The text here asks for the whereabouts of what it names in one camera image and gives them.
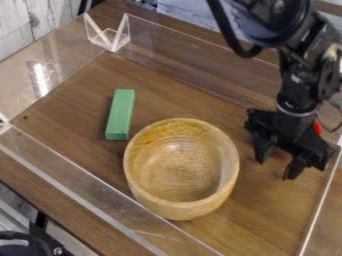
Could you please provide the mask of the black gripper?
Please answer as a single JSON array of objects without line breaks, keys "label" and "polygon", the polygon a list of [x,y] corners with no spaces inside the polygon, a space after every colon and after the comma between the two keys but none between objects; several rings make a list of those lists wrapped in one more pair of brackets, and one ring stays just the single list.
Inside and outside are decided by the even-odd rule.
[{"label": "black gripper", "polygon": [[292,155],[284,180],[294,180],[310,167],[325,171],[335,153],[329,142],[317,135],[314,121],[311,114],[292,116],[282,111],[247,110],[244,128],[254,135],[255,160],[263,164],[274,147]]}]

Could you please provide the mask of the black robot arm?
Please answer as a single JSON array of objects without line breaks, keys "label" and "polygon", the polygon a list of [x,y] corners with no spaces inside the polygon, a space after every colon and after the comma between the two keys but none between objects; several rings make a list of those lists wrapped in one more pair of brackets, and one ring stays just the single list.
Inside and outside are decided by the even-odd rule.
[{"label": "black robot arm", "polygon": [[247,110],[255,159],[264,162],[282,148],[292,155],[283,177],[294,179],[307,167],[323,170],[334,155],[315,124],[319,105],[341,90],[342,36],[312,0],[232,0],[232,6],[246,37],[279,56],[276,109]]}]

